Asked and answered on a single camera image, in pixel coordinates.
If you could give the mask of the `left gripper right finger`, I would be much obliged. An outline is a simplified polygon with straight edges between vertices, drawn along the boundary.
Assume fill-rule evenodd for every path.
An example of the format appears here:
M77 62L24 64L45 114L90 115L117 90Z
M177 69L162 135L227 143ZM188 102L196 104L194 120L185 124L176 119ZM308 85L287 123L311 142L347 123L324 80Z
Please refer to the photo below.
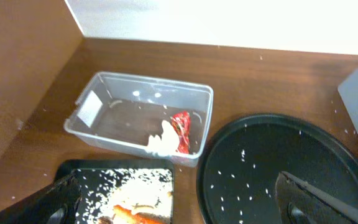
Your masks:
M358 224L358 209L288 172L278 174L275 201L282 223Z

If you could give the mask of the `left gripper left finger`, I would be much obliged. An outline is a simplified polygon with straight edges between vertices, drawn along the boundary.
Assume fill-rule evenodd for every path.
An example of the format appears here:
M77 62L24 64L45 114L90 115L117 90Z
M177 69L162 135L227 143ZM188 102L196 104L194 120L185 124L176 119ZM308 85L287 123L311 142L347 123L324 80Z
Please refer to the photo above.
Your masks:
M80 202L80 183L69 174L0 211L0 224L74 223Z

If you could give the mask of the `orange carrot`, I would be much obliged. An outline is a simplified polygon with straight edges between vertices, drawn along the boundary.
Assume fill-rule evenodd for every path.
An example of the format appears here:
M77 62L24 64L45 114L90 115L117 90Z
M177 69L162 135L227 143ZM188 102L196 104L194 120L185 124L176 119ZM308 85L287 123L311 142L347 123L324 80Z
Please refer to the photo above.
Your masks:
M122 220L125 220L129 224L163 224L163 222L147 218L142 215L132 214L131 210L115 205L113 207L114 214Z

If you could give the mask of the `white tissue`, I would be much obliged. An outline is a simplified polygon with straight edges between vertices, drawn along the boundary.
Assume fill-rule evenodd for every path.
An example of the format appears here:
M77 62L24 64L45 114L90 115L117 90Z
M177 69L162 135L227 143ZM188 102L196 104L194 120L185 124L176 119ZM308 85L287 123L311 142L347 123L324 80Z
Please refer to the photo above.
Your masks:
M180 138L173 126L166 120L162 121L162 134L150 135L145 150L148 153L157 154L158 156L170 156L178 152Z

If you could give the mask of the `red snack wrapper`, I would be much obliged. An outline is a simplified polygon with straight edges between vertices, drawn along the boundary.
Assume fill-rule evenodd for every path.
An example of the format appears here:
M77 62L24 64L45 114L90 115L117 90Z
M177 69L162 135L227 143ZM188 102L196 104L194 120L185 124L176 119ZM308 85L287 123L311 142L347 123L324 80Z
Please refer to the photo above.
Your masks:
M191 118L190 114L187 111L182 111L175 114L171 118L171 125L173 126L175 132L179 137L179 146L177 151L182 154L189 154L190 151L190 127L191 127Z

